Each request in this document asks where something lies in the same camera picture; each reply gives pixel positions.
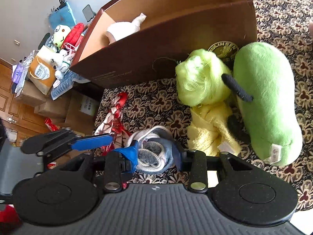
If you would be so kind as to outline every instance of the floral carpet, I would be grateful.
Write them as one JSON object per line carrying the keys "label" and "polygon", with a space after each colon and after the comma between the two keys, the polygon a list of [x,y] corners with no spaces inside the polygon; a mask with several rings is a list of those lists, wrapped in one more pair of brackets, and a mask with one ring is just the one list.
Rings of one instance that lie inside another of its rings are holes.
{"label": "floral carpet", "polygon": [[[303,134],[299,158],[288,166],[270,166],[242,144],[239,157],[291,183],[298,192],[297,211],[313,208],[313,52],[308,33],[313,19],[313,0],[254,0],[259,41],[280,49],[288,58],[295,77],[295,111]],[[177,98],[175,79],[151,81],[104,91],[95,126],[104,120],[116,95],[128,92],[123,124],[131,132],[154,125],[168,127],[181,144],[187,142],[190,110]],[[189,174],[175,167],[160,175],[135,172],[133,183],[187,183]]]}

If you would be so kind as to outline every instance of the white stuffed toy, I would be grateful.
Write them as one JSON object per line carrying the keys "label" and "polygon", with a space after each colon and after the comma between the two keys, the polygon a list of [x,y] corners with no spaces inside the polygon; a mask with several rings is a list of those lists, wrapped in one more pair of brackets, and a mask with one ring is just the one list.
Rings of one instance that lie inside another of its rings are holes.
{"label": "white stuffed toy", "polygon": [[63,79],[65,72],[69,69],[70,62],[75,53],[68,55],[65,49],[61,49],[60,53],[53,54],[51,64],[56,69],[54,75],[58,80]]}
{"label": "white stuffed toy", "polygon": [[125,38],[140,30],[140,25],[146,19],[146,15],[141,13],[132,22],[117,22],[110,25],[105,33],[109,38],[110,44]]}

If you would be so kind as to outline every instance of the purple package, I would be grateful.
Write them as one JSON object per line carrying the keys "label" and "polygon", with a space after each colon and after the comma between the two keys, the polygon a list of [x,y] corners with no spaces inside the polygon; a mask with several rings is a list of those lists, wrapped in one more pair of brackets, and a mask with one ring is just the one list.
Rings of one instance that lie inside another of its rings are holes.
{"label": "purple package", "polygon": [[21,74],[23,72],[24,67],[22,66],[22,64],[19,62],[18,65],[16,66],[14,73],[13,73],[13,77],[12,77],[12,81],[14,83],[18,83],[19,79],[21,78]]}

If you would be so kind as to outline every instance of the black plush tail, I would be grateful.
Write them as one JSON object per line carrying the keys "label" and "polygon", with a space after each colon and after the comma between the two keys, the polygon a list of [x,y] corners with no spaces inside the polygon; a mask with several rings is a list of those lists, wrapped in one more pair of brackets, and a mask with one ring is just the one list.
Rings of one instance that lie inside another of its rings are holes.
{"label": "black plush tail", "polygon": [[248,102],[253,101],[253,96],[249,95],[231,75],[225,73],[222,74],[222,81],[240,99]]}

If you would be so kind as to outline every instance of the frog plush toy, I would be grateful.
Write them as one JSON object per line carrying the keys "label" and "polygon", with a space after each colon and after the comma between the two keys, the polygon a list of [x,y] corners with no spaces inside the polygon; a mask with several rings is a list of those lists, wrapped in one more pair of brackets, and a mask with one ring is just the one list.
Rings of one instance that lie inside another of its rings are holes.
{"label": "frog plush toy", "polygon": [[63,41],[65,40],[66,36],[69,34],[70,31],[71,31],[70,27],[58,25],[54,30],[53,36],[51,37],[52,43],[56,47],[58,47],[58,49],[60,49],[60,47],[63,44]]}
{"label": "frog plush toy", "polygon": [[[295,116],[295,82],[289,61],[274,46],[250,43],[235,56],[234,76],[222,80],[236,95],[251,145],[266,163],[282,166],[296,160],[302,132]],[[228,118],[232,129],[233,118]]]}

